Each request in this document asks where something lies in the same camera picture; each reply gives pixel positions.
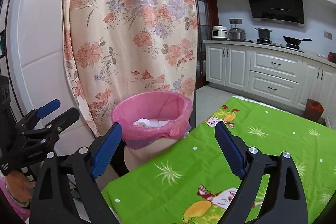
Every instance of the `floral curtain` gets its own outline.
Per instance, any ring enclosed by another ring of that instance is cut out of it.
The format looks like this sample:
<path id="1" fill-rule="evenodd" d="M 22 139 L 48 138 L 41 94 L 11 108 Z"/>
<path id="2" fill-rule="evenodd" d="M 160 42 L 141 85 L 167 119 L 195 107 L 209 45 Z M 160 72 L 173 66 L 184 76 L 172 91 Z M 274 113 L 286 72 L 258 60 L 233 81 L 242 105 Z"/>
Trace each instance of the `floral curtain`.
<path id="1" fill-rule="evenodd" d="M 64 0 L 63 14 L 68 81 L 96 136 L 130 96 L 170 90 L 193 100 L 195 0 Z"/>

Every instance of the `black wok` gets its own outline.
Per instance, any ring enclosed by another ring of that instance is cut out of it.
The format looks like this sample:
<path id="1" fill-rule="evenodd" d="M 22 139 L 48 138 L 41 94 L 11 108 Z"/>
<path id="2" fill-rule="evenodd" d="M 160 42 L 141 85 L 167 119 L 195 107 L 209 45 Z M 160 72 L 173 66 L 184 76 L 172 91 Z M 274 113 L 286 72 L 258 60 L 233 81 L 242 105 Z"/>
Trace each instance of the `black wok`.
<path id="1" fill-rule="evenodd" d="M 302 41 L 312 41 L 311 39 L 300 40 L 300 39 L 296 39 L 296 38 L 293 38 L 293 37 L 283 37 L 283 38 L 287 42 L 287 44 L 296 45 L 296 46 L 300 45 L 300 43 Z"/>

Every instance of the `trash can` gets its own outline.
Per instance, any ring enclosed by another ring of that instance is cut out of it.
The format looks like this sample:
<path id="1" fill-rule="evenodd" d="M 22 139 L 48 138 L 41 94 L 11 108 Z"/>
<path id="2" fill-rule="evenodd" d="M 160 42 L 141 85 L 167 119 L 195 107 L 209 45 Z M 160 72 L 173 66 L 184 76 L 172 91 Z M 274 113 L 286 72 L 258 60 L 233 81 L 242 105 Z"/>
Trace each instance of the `trash can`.
<path id="1" fill-rule="evenodd" d="M 124 160 L 128 170 L 133 170 L 160 154 L 191 129 L 189 118 L 192 101 L 180 93 L 151 91 L 134 95 L 118 104 L 111 113 L 113 122 L 123 130 L 126 143 Z M 134 125 L 140 119 L 169 121 L 161 127 Z"/>
<path id="2" fill-rule="evenodd" d="M 303 117 L 313 122 L 318 122 L 323 111 L 324 108 L 320 102 L 308 99 Z"/>

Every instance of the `range hood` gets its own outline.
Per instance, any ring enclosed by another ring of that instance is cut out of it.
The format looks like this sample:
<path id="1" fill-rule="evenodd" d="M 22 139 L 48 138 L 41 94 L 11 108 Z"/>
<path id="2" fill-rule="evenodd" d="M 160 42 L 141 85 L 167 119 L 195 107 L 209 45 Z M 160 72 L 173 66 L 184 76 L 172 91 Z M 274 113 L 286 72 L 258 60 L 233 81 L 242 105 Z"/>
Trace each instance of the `range hood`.
<path id="1" fill-rule="evenodd" d="M 249 0 L 253 19 L 303 27 L 302 0 Z"/>

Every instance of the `electrical outlet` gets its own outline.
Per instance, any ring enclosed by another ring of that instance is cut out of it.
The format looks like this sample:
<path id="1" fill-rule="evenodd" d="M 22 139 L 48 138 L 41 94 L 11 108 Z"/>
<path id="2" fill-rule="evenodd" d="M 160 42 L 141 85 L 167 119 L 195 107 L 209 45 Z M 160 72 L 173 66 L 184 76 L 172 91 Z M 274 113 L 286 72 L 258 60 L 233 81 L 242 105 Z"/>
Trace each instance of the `electrical outlet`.
<path id="1" fill-rule="evenodd" d="M 332 40 L 333 39 L 333 35 L 330 33 L 330 32 L 324 32 L 324 37 L 325 38 L 328 38 L 328 39 L 330 39 L 330 40 Z"/>
<path id="2" fill-rule="evenodd" d="M 243 19 L 242 18 L 230 18 L 229 19 L 230 24 L 243 24 Z"/>

